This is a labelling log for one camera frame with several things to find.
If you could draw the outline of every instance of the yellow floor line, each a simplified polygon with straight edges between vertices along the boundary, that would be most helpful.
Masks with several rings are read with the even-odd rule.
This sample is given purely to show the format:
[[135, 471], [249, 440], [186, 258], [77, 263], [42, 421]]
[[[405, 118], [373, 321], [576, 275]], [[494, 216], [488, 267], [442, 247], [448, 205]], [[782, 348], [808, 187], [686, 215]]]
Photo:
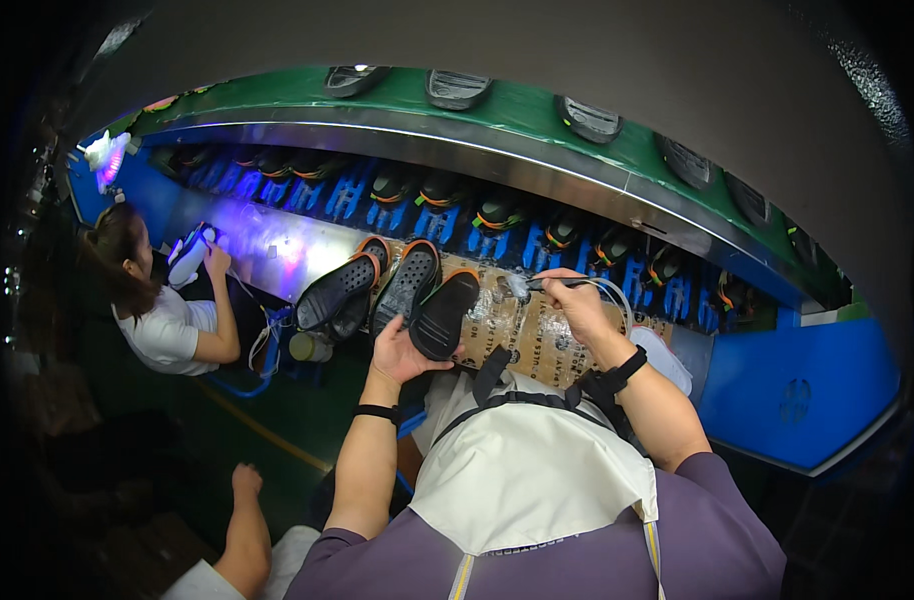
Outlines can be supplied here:
[[232, 402], [227, 400], [225, 397], [223, 397], [222, 395], [217, 393], [217, 391], [215, 391], [213, 388], [210, 388], [209, 386], [204, 385], [199, 380], [199, 378], [193, 377], [193, 380], [194, 380], [194, 383], [199, 385], [200, 389], [203, 390], [203, 392], [205, 394], [207, 394], [207, 396], [210, 398], [211, 401], [217, 402], [223, 408], [223, 410], [234, 415], [241, 423], [243, 423], [245, 426], [247, 426], [250, 429], [252, 429], [253, 431], [255, 431], [258, 435], [260, 435], [262, 438], [264, 438], [265, 440], [267, 440], [274, 446], [280, 448], [281, 450], [289, 452], [290, 454], [293, 454], [296, 458], [307, 463], [311, 467], [314, 466], [314, 467], [318, 468], [319, 470], [323, 471], [324, 473], [327, 473], [328, 471], [330, 471], [331, 468], [333, 468], [333, 465], [330, 465], [327, 462], [321, 461], [319, 458], [317, 458], [313, 454], [310, 454], [309, 452], [306, 452], [305, 450], [301, 450], [300, 448], [296, 447], [292, 443], [287, 442], [285, 439], [283, 439], [280, 436], [278, 436], [277, 434], [273, 433], [267, 427], [259, 424], [257, 421], [254, 420], [254, 418], [252, 416], [250, 416], [249, 414], [247, 414], [244, 411], [237, 408], [236, 405], [234, 405]]

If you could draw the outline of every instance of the white apron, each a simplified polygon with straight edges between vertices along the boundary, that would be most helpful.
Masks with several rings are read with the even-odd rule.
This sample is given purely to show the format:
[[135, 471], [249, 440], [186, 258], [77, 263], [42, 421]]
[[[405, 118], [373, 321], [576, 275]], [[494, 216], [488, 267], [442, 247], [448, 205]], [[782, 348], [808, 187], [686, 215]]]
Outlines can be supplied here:
[[414, 432], [425, 458], [410, 508], [464, 553], [450, 597], [463, 598], [474, 557], [594, 531], [632, 507], [663, 598], [653, 464], [573, 391], [504, 371], [509, 358], [498, 347], [475, 380], [435, 381]]

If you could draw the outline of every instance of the white t-shirt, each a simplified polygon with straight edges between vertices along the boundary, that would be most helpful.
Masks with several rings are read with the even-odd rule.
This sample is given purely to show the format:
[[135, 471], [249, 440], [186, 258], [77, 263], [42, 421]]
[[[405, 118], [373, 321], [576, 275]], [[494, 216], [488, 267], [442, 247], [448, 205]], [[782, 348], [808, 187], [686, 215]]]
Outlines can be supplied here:
[[193, 360], [199, 331], [217, 333], [217, 305], [212, 300], [187, 302], [174, 288], [165, 285], [153, 309], [137, 323], [133, 317], [120, 319], [113, 304], [110, 308], [127, 343], [151, 369], [178, 376], [199, 376], [220, 367], [217, 363]]

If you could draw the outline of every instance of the woman's hair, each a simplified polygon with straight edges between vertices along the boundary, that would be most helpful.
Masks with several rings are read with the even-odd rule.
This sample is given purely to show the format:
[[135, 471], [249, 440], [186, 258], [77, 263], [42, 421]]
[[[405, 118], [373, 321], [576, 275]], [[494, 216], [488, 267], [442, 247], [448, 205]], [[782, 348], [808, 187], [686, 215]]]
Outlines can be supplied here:
[[142, 230], [133, 204], [115, 203], [104, 210], [93, 230], [83, 235], [81, 256], [100, 279], [118, 313], [138, 321], [153, 308], [160, 282], [143, 281], [124, 269], [127, 259], [137, 261]]

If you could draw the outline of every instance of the cardboard sheet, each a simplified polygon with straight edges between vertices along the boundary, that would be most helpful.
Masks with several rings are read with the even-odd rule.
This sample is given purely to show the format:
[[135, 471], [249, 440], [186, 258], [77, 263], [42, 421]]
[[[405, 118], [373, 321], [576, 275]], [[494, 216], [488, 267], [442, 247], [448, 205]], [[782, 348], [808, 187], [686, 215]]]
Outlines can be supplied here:
[[[405, 245], [388, 241], [395, 266]], [[586, 348], [573, 339], [563, 312], [547, 304], [545, 294], [531, 294], [530, 301], [524, 304], [514, 297], [502, 298], [497, 291], [497, 278], [511, 274], [508, 270], [451, 254], [442, 254], [440, 258], [444, 278], [457, 269], [473, 269], [480, 275], [477, 305], [463, 319], [463, 344], [466, 346], [460, 356], [463, 365], [478, 369], [494, 348], [503, 345], [512, 353], [508, 368], [559, 388], [568, 387], [584, 371], [596, 366]], [[386, 282], [390, 275], [385, 274], [384, 278], [383, 282]], [[604, 311], [610, 322], [623, 331], [620, 309], [604, 302]], [[633, 322], [655, 330], [665, 342], [670, 342], [673, 326], [669, 323], [649, 317], [636, 318]]]

